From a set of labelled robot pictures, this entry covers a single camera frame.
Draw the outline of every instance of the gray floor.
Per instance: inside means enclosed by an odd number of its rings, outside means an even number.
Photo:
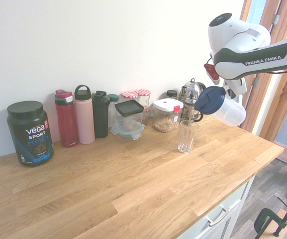
[[[261,209],[287,211],[277,197],[287,204],[287,165],[275,159],[256,175],[231,239],[254,239],[254,221]]]

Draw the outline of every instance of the black lid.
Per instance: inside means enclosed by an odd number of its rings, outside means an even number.
[[[110,98],[107,96],[106,92],[96,91],[92,95],[93,105],[94,106],[108,106],[110,104]]]
[[[86,90],[79,90],[81,87],[86,87]],[[92,97],[92,93],[88,86],[78,85],[75,89],[75,100],[77,101],[86,101]]]
[[[178,95],[177,91],[173,91],[173,90],[167,91],[167,96],[169,96],[169,97],[173,97],[173,96],[177,96],[177,95]]]
[[[210,115],[219,110],[224,103],[226,91],[223,87],[210,86],[204,89],[194,105],[194,109],[204,115]]]
[[[144,107],[136,100],[129,100],[115,104],[115,109],[123,116],[128,117],[137,113],[142,113]]]
[[[43,110],[43,104],[38,101],[22,101],[7,107],[8,115],[18,119],[38,116]]]

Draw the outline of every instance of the vega sport protein container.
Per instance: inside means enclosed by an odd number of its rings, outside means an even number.
[[[7,123],[18,161],[29,167],[48,162],[54,149],[42,103],[18,102],[7,107],[7,112]]]

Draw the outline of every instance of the drawer handle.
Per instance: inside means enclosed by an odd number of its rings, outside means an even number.
[[[224,213],[222,214],[222,216],[218,217],[218,218],[216,219],[216,221],[214,221],[214,222],[213,222],[210,218],[206,217],[206,219],[207,219],[208,222],[209,222],[209,226],[210,226],[210,227],[212,227],[212,226],[218,224],[221,220],[223,220],[223,219],[227,216],[227,214],[228,214],[228,212],[229,212],[229,208],[226,209],[226,208],[222,207],[222,210],[224,211]]]

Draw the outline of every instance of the pink water bottle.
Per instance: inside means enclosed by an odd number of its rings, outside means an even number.
[[[79,132],[79,142],[90,144],[95,140],[94,114],[92,94],[88,86],[79,85],[75,89],[76,118]]]
[[[60,142],[63,147],[73,147],[78,142],[78,130],[71,92],[56,90],[55,104],[58,116]]]

